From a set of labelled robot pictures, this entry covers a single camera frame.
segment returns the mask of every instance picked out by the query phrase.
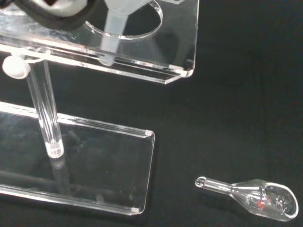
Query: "white knob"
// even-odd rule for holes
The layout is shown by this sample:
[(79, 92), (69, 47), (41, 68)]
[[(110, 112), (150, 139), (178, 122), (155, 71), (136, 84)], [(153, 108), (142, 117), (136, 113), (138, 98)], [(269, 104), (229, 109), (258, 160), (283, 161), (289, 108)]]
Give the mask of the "white knob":
[(30, 65), (18, 56), (9, 56), (3, 61), (2, 69), (9, 77), (24, 79), (30, 72)]

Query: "circular hole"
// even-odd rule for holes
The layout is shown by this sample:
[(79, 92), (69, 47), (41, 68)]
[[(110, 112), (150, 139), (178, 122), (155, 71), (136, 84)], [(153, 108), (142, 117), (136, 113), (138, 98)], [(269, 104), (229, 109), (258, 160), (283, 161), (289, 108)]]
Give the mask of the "circular hole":
[(101, 0), (98, 8), (100, 10), (90, 16), (86, 25), (94, 32), (104, 35), (117, 36), (120, 39), (144, 38), (155, 33), (162, 24), (162, 10), (157, 2), (152, 1), (128, 17), (122, 35), (108, 34), (104, 32), (108, 12), (106, 3)]

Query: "clear acrylic stand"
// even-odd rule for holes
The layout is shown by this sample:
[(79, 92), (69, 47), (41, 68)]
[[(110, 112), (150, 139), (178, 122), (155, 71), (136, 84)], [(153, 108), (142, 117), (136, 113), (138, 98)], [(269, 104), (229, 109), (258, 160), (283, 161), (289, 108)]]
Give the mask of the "clear acrylic stand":
[(142, 1), (125, 17), (106, 2), (71, 32), (42, 27), (14, 5), (0, 10), (0, 51), (22, 62), (10, 73), (28, 70), (35, 106), (0, 102), (0, 193), (123, 215), (144, 211), (154, 133), (57, 114), (47, 61), (162, 84), (189, 77), (198, 0)]
[(31, 46), (27, 54), (41, 58), (34, 50), (43, 47), (52, 51), (49, 61), (162, 84), (192, 75), (199, 0), (122, 1), (147, 2), (125, 18), (107, 9), (106, 2), (116, 1), (101, 0), (96, 13), (71, 32), (42, 27), (12, 5), (0, 13), (0, 51)]

